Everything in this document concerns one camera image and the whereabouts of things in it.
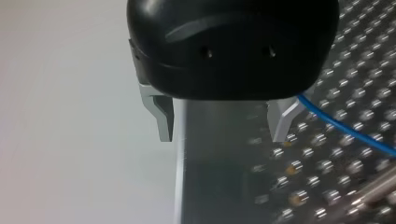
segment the hole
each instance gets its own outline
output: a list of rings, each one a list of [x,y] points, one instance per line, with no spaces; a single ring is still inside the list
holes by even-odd
[[[274,50],[274,47],[272,47],[270,45],[270,46],[262,48],[262,55],[264,57],[268,57],[268,58],[275,58],[276,52]]]
[[[203,46],[200,49],[200,54],[204,59],[211,59],[213,58],[213,52],[210,48]]]

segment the gray surface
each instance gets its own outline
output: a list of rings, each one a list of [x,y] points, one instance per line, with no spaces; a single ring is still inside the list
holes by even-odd
[[[128,38],[126,0],[0,1],[0,223],[173,223]]]

